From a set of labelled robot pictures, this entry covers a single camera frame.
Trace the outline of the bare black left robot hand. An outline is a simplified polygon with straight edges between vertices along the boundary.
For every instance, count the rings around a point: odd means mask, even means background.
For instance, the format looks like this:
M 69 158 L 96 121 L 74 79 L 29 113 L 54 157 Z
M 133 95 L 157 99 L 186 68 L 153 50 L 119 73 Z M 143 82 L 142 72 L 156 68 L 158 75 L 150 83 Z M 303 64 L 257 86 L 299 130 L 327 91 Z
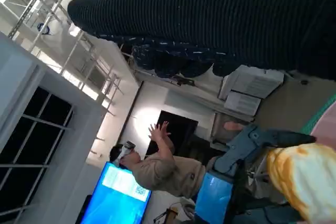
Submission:
M 276 146 L 280 148 L 316 142 L 314 136 L 291 131 L 274 131 L 272 136 L 275 139 Z

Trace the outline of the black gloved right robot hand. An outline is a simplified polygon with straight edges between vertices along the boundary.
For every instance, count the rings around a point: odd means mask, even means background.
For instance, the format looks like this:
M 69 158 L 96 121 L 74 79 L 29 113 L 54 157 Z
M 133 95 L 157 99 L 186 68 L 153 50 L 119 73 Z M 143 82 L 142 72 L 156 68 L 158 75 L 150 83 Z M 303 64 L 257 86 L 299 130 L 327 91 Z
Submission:
M 67 11 L 160 78 L 245 65 L 335 79 L 335 0 L 72 0 Z

